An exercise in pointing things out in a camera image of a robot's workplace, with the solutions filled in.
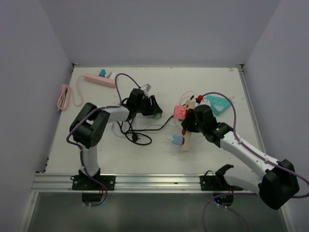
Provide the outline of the pink power strip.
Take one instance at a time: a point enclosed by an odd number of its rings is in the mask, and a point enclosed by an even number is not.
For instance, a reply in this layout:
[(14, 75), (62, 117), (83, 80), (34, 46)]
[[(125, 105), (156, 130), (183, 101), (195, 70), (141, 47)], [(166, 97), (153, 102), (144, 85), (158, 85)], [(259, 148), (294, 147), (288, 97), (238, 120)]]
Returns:
[(84, 78), (88, 82), (96, 83), (110, 88), (115, 88), (115, 81), (113, 79), (101, 77), (90, 73), (84, 74)]

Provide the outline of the light blue plug adapter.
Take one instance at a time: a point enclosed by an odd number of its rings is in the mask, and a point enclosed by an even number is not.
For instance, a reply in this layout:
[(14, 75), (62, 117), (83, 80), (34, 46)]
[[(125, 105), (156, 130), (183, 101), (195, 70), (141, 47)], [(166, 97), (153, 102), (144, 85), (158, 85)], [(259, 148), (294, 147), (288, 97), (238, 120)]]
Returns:
[(167, 136), (167, 139), (172, 141), (174, 145), (183, 145), (185, 142), (184, 137), (180, 135)]

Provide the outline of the beige power strip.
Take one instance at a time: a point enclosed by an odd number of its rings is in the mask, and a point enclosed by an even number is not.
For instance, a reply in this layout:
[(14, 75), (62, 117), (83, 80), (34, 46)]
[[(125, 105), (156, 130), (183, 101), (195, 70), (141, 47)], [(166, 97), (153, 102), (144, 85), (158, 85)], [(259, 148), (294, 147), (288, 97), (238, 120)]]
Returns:
[[(193, 109), (195, 105), (196, 102), (194, 100), (187, 100), (185, 103), (186, 114), (188, 113), (189, 109)], [(183, 144), (181, 145), (181, 151), (189, 152), (192, 133), (189, 132), (188, 130), (182, 130), (182, 135), (183, 135)]]

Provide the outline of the teal triangular power socket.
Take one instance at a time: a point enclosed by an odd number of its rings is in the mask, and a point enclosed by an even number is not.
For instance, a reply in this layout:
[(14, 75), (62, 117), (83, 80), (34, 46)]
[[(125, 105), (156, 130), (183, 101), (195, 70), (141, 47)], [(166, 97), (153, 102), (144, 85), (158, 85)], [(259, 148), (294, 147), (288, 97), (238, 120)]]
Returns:
[(211, 110), (216, 116), (223, 114), (231, 104), (226, 98), (207, 95), (206, 100), (209, 101)]

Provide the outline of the green plug adapter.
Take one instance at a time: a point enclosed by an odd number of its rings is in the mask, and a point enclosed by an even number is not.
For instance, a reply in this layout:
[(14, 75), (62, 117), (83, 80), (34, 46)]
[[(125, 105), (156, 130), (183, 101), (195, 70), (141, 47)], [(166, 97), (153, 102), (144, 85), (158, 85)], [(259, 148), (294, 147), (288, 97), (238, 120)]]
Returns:
[(162, 114), (161, 113), (157, 113), (157, 114), (154, 114), (153, 115), (153, 118), (154, 119), (160, 119), (162, 117)]

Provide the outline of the blue white plug adapter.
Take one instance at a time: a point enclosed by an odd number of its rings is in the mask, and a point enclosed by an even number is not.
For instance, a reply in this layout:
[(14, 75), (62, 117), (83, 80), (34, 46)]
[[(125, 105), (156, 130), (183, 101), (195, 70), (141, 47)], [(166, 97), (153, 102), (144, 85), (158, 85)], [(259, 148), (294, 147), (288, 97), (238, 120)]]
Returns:
[(99, 73), (99, 76), (105, 77), (105, 75), (106, 75), (105, 69), (101, 69), (101, 71), (100, 71), (100, 73)]

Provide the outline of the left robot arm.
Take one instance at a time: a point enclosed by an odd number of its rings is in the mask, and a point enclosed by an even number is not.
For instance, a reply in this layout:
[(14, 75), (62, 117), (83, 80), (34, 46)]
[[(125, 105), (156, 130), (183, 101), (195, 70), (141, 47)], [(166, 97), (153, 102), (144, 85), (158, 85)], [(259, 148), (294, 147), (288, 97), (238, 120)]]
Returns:
[(136, 114), (143, 116), (162, 116), (154, 95), (147, 95), (146, 90), (132, 89), (129, 97), (120, 101), (120, 105), (97, 107), (86, 103), (72, 122), (67, 142), (80, 151), (81, 167), (72, 177), (73, 190), (111, 189), (112, 177), (101, 176), (98, 164), (97, 145), (103, 137), (107, 124), (126, 122), (134, 119)]

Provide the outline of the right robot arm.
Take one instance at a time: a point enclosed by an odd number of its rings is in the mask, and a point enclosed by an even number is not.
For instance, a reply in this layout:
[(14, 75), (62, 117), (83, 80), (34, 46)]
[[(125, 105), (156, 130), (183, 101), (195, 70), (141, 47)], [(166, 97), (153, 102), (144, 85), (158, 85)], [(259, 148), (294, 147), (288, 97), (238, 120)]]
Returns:
[(184, 131), (202, 133), (206, 140), (242, 161), (249, 170), (226, 164), (213, 176), (200, 177), (201, 184), (213, 190), (240, 188), (258, 194), (271, 209), (278, 210), (299, 192), (294, 165), (279, 161), (252, 145), (247, 145), (235, 129), (217, 122), (208, 105), (185, 108), (181, 126)]

